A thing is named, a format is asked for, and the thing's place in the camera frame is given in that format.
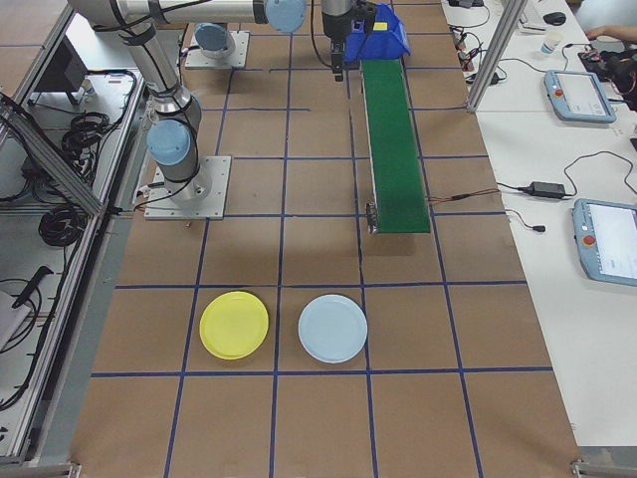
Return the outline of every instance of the light blue plate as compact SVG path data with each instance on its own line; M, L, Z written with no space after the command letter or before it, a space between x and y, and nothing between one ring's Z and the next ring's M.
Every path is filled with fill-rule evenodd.
M299 339L308 354L341 363L360 352L367 340L367 320L358 304L335 294L320 296L301 312Z

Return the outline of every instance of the red emergency stop button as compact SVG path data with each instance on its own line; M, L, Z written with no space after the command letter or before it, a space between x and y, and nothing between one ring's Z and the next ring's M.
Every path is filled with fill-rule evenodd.
M595 242L597 242L597 240L595 239L595 236L591 236L590 234L587 236L584 236L581 238L581 242L584 243L585 246L592 246L593 244L595 244Z

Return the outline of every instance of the yellow plate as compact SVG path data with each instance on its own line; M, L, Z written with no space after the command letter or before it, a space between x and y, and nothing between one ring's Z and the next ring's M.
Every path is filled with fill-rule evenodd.
M219 359L242 359L254 352L268 333L266 306L247 292L229 292L212 301L201 316L203 346Z

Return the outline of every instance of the hand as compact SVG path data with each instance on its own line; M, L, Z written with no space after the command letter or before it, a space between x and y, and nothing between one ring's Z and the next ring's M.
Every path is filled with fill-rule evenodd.
M606 35L606 27L597 27L584 32L588 40L596 40L597 37Z

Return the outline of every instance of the computer mouse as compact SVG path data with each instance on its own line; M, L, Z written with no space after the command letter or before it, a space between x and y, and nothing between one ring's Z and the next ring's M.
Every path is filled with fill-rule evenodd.
M566 21L566 15L561 12L547 13L541 17L548 25L563 25Z

